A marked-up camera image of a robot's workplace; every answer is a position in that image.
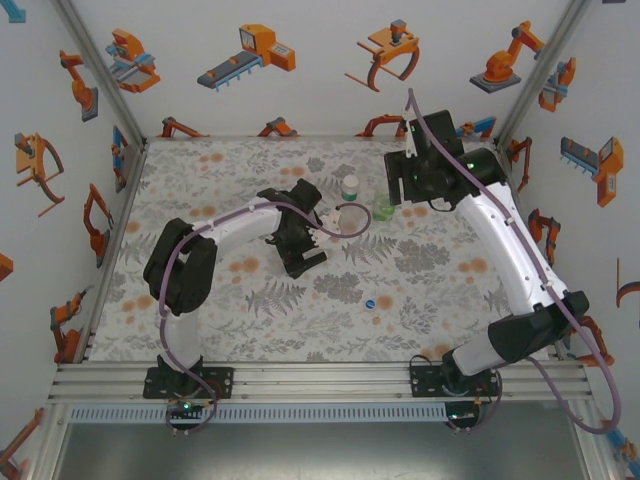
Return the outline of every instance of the purple cable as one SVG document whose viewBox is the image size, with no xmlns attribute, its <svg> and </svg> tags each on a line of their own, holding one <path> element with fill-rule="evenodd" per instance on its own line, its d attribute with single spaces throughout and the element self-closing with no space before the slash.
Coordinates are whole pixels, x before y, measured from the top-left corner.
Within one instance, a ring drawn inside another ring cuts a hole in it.
<svg viewBox="0 0 640 480">
<path fill-rule="evenodd" d="M 476 188 L 478 188 L 493 202 L 493 204 L 498 208 L 498 210 L 500 210 L 500 212 L 504 215 L 505 220 L 511 218 L 511 213 L 509 212 L 509 209 L 506 206 L 504 206 L 502 202 L 500 202 L 500 200 L 498 200 L 498 198 L 493 193 L 491 193 L 491 191 L 487 187 L 485 187 L 482 183 L 480 183 L 476 177 L 474 177 L 467 169 L 465 169 L 458 162 L 458 160 L 453 155 L 451 155 L 446 148 L 444 148 L 442 143 L 440 143 L 440 141 L 436 138 L 433 132 L 429 130 L 427 123 L 424 121 L 424 118 L 422 118 L 422 113 L 420 113 L 420 108 L 418 107 L 418 102 L 416 101 L 412 88 L 409 89 L 409 101 L 407 102 L 407 106 L 405 107 L 405 110 L 408 110 L 409 106 L 411 106 L 414 113 L 416 114 L 418 123 L 420 124 L 420 128 L 422 128 L 425 135 L 429 137 L 429 140 L 431 141 L 431 143 L 435 145 L 435 147 L 444 156 L 444 158 L 446 158 L 447 161 L 451 163 L 451 165 L 456 170 L 458 170 L 458 172 L 460 172 L 467 180 L 469 180 Z M 558 306 L 560 311 L 567 318 L 571 326 L 576 330 L 576 332 L 578 332 L 582 340 L 587 344 L 587 347 L 589 347 L 589 350 L 591 350 L 591 353 L 593 353 L 593 356 L 595 357 L 596 362 L 598 363 L 598 366 L 602 370 L 602 373 L 604 374 L 604 377 L 607 381 L 607 385 L 609 386 L 609 390 L 611 391 L 611 397 L 613 400 L 613 415 L 611 416 L 610 422 L 608 422 L 606 426 L 601 428 L 591 427 L 583 423 L 582 420 L 580 420 L 571 411 L 571 409 L 569 408 L 569 404 L 562 397 L 562 394 L 556 387 L 551 377 L 549 377 L 547 372 L 544 370 L 544 367 L 542 367 L 542 365 L 534 358 L 527 357 L 527 360 L 533 363 L 536 366 L 536 368 L 540 370 L 540 373 L 542 373 L 542 376 L 549 384 L 549 388 L 551 389 L 554 396 L 560 403 L 560 406 L 564 409 L 564 411 L 569 416 L 569 418 L 571 418 L 571 420 L 578 427 L 582 428 L 583 430 L 589 433 L 596 434 L 596 435 L 604 435 L 604 434 L 610 433 L 613 430 L 615 430 L 616 427 L 618 426 L 618 423 L 620 422 L 620 416 L 622 414 L 620 392 L 618 391 L 618 386 L 616 385 L 613 375 L 611 374 L 611 370 L 609 370 L 609 367 L 607 366 L 606 362 L 602 358 L 602 355 L 600 355 L 600 350 L 598 349 L 594 341 L 591 340 L 589 336 L 582 331 L 582 328 L 580 327 L 578 320 L 576 320 L 576 318 L 565 306 L 565 304 L 562 303 L 560 296 L 555 292 L 552 286 L 547 286 L 547 284 L 549 283 L 549 277 L 547 277 L 547 274 L 545 273 L 545 270 L 542 267 L 542 264 L 538 261 L 538 258 L 536 257 L 533 249 L 531 248 L 531 245 L 529 245 L 529 242 L 527 241 L 526 236 L 524 235 L 522 230 L 520 230 L 520 227 L 518 227 L 518 224 L 516 222 L 511 222 L 510 225 L 513 228 L 514 233 L 518 237 L 518 240 L 520 240 L 520 243 L 522 243 L 522 246 L 527 252 L 527 255 L 531 259 L 531 262 L 533 263 L 533 266 L 535 267 L 536 272 L 538 273 L 538 276 L 542 281 L 542 285 L 545 285 L 546 291 L 549 293 L 549 296 L 551 297 L 551 299 L 555 302 L 555 304 Z"/>
<path fill-rule="evenodd" d="M 498 379 L 498 396 L 496 397 L 496 401 L 493 403 L 493 407 L 491 408 L 491 411 L 489 411 L 489 413 L 487 413 L 486 417 L 484 417 L 482 420 L 480 420 L 480 422 L 476 423 L 471 428 L 460 428 L 455 423 L 453 423 L 450 418 L 447 418 L 447 423 L 449 424 L 449 426 L 451 428 L 453 428 L 454 433 L 458 433 L 460 430 L 464 430 L 465 432 L 467 432 L 467 434 L 470 434 L 471 432 L 475 432 L 476 430 L 479 430 L 482 427 L 484 427 L 487 423 L 489 423 L 489 420 L 491 420 L 493 418 L 493 416 L 498 411 L 498 407 L 500 406 L 500 402 L 502 401 L 502 386 L 503 386 L 503 384 L 502 384 L 502 374 L 500 373 L 499 370 L 496 370 L 496 378 Z"/>
<path fill-rule="evenodd" d="M 160 319 L 161 319 L 160 320 L 160 343 L 162 344 L 162 348 L 166 352 L 169 360 L 171 360 L 171 362 L 180 370 L 182 370 L 186 375 L 188 375 L 190 378 L 198 382 L 200 386 L 209 394 L 209 396 L 211 397 L 211 402 L 213 404 L 213 408 L 211 409 L 211 413 L 209 414 L 209 416 L 199 425 L 196 425 L 195 427 L 190 428 L 189 430 L 184 430 L 185 436 L 188 435 L 189 432 L 195 433 L 198 430 L 204 428 L 213 419 L 213 417 L 215 417 L 216 412 L 218 411 L 218 400 L 216 398 L 215 392 L 209 386 L 209 384 L 205 382 L 199 375 L 196 375 L 191 370 L 189 370 L 186 366 L 180 363 L 180 361 L 178 361 L 178 359 L 175 357 L 175 355 L 169 348 L 169 343 L 167 342 L 167 336 L 165 331 L 166 325 L 167 325 L 167 309 L 165 308 L 165 306 L 166 306 L 166 299 L 167 299 L 167 287 L 169 285 L 169 277 L 171 276 L 173 265 L 175 264 L 176 259 L 180 254 L 180 250 L 182 250 L 182 247 L 184 247 L 189 242 L 189 240 L 191 240 L 193 237 L 200 235 L 201 233 L 206 232 L 207 230 L 210 230 L 213 227 L 220 226 L 224 222 L 228 222 L 229 220 L 239 217 L 240 215 L 244 215 L 245 213 L 252 212 L 254 210 L 261 210 L 264 208 L 271 208 L 271 207 L 283 207 L 283 208 L 288 208 L 289 210 L 293 210 L 295 213 L 297 213 L 298 215 L 303 217 L 305 220 L 307 220 L 307 222 L 309 222 L 317 230 L 320 230 L 321 232 L 324 232 L 327 235 L 330 235 L 336 238 L 354 238 L 354 237 L 360 236 L 371 225 L 371 212 L 367 210 L 367 207 L 365 207 L 360 203 L 347 202 L 347 203 L 338 205 L 336 207 L 337 209 L 340 209 L 343 207 L 356 207 L 356 208 L 359 208 L 360 210 L 363 210 L 367 214 L 367 222 L 362 229 L 360 229 L 355 233 L 343 234 L 343 233 L 336 233 L 336 232 L 327 230 L 322 225 L 319 225 L 316 222 L 315 218 L 310 217 L 309 215 L 307 215 L 306 213 L 304 213 L 302 210 L 300 210 L 298 207 L 295 207 L 294 205 L 289 205 L 288 203 L 284 203 L 284 202 L 265 202 L 265 203 L 259 203 L 257 205 L 252 205 L 250 207 L 245 207 L 240 210 L 236 210 L 235 212 L 231 212 L 227 215 L 224 215 L 214 220 L 213 224 L 204 225 L 194 230 L 193 232 L 187 234 L 182 240 L 178 242 L 176 247 L 171 252 L 171 255 L 169 256 L 169 261 L 167 262 L 167 266 L 164 269 L 162 284 L 160 285 L 160 295 L 158 296 L 158 312 L 160 313 Z M 165 414 L 164 420 L 167 427 L 173 429 L 175 434 L 176 430 L 174 426 L 171 425 L 171 412 L 167 411 L 167 413 Z"/>
</svg>

